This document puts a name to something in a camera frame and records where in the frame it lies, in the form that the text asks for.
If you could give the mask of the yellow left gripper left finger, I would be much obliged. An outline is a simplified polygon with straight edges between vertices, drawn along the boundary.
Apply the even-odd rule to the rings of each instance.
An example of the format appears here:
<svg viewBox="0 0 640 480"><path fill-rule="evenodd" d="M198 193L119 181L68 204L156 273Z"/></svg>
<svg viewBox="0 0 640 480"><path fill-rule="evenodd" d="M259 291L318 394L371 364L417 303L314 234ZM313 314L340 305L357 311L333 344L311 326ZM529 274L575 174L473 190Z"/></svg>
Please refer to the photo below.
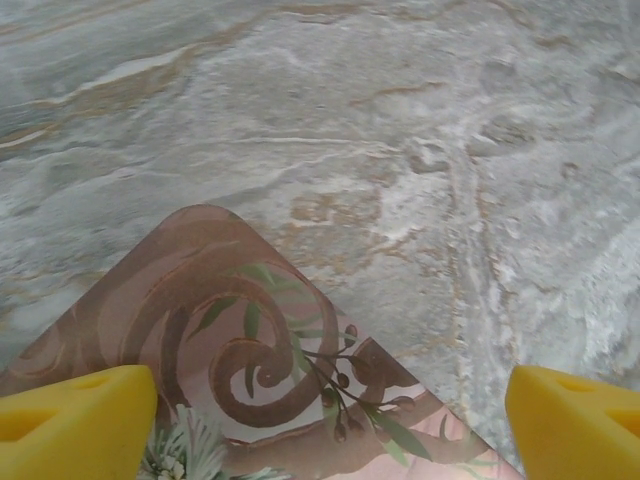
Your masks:
<svg viewBox="0 0 640 480"><path fill-rule="evenodd" d="M0 398L0 480L136 480L151 370L119 366Z"/></svg>

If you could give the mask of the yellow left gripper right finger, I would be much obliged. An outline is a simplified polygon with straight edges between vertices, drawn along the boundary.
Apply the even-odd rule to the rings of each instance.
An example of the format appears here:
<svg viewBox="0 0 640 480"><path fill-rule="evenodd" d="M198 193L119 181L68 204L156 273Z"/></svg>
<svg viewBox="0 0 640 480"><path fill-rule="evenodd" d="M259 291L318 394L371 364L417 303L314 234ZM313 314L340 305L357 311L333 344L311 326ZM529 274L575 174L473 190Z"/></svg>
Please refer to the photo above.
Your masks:
<svg viewBox="0 0 640 480"><path fill-rule="evenodd" d="M526 480L640 480L640 392L518 365L505 409Z"/></svg>

